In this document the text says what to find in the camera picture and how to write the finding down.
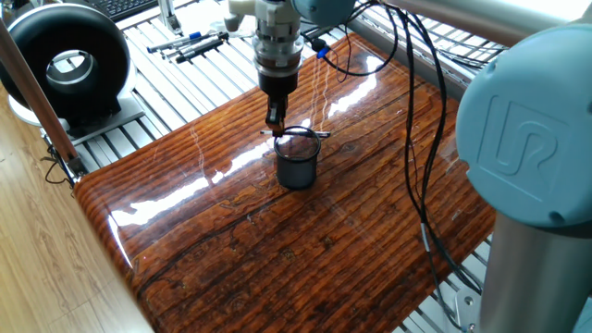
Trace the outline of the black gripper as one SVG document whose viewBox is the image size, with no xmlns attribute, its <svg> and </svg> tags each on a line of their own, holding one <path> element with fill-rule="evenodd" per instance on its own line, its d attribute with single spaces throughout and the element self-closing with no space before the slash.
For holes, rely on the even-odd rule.
<svg viewBox="0 0 592 333">
<path fill-rule="evenodd" d="M 267 99 L 265 123 L 273 136 L 276 133 L 282 135 L 285 131 L 288 95 L 297 89 L 298 79 L 298 73 L 280 78 L 270 77 L 263 73 L 258 74 L 259 88 L 269 96 Z M 280 98 L 276 102 L 272 96 Z"/>
</svg>

